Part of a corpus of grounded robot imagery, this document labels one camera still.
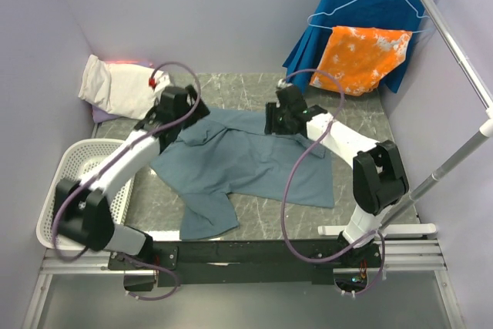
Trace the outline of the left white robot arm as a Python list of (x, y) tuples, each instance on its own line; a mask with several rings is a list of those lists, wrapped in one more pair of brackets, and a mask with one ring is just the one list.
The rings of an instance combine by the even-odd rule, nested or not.
[(111, 204), (120, 189), (175, 142), (183, 129), (209, 113), (200, 88), (167, 86), (127, 139), (95, 169), (57, 183), (52, 238), (62, 236), (94, 252), (125, 254), (135, 268), (148, 267), (154, 258), (153, 238), (115, 223)]

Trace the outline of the grey-blue t shirt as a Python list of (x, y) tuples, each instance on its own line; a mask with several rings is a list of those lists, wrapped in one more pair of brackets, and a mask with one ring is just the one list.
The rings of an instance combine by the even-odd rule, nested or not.
[(303, 156), (311, 140), (267, 135), (264, 126), (261, 112), (212, 108), (151, 162), (185, 204), (181, 239), (209, 239), (238, 227), (231, 193), (334, 206), (330, 150), (319, 145)]

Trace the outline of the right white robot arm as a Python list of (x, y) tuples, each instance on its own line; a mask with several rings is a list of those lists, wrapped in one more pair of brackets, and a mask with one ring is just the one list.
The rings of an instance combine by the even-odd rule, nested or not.
[(266, 134), (300, 134), (313, 143), (293, 165), (283, 195), (293, 176), (312, 149), (322, 146), (341, 158), (352, 169), (353, 196), (357, 203), (340, 237), (341, 263), (354, 267), (365, 257), (364, 245), (381, 227), (387, 208), (396, 204), (409, 190), (407, 175), (397, 145), (378, 142), (337, 121), (322, 107), (308, 106), (302, 92), (289, 85), (276, 91), (277, 102), (266, 104)]

